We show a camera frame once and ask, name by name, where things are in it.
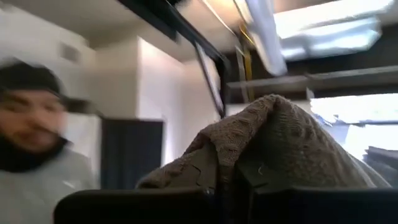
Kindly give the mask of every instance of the brown knit fabric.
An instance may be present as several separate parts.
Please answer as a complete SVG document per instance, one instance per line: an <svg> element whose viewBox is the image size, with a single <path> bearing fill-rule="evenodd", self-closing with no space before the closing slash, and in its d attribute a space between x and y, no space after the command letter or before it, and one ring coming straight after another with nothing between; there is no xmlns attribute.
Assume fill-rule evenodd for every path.
<svg viewBox="0 0 398 224"><path fill-rule="evenodd" d="M304 110L281 96L264 96L242 112L201 130L184 155L144 177L138 187L167 187L211 141L217 151L221 182L227 186L248 142L257 134L265 165L294 185L308 187L389 187L366 164L351 157Z"/></svg>

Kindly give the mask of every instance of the vent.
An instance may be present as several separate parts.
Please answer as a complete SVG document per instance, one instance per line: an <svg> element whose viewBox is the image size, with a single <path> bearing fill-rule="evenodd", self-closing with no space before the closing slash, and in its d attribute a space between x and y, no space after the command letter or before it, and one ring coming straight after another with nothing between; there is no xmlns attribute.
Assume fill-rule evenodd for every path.
<svg viewBox="0 0 398 224"><path fill-rule="evenodd" d="M61 58L64 58L72 63L79 63L80 52L71 45L61 43Z"/></svg>

